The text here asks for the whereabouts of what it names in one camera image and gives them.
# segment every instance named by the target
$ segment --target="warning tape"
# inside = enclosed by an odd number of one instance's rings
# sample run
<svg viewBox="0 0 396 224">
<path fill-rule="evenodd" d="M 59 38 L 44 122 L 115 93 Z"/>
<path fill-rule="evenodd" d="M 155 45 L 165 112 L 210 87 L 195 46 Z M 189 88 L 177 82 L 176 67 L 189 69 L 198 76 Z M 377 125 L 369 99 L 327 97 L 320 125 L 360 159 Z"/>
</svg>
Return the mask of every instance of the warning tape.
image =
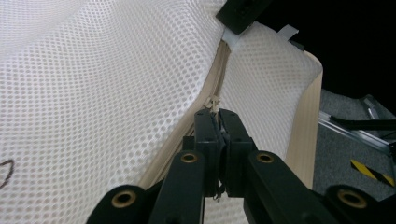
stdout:
<svg viewBox="0 0 396 224">
<path fill-rule="evenodd" d="M 350 165 L 355 170 L 361 172 L 364 175 L 371 177 L 372 179 L 379 180 L 380 182 L 382 182 L 386 185 L 395 187 L 395 182 L 394 182 L 393 178 L 388 175 L 382 175 L 379 172 L 371 169 L 370 167 L 365 166 L 364 164 L 362 164 L 358 161 L 351 160 Z"/>
</svg>

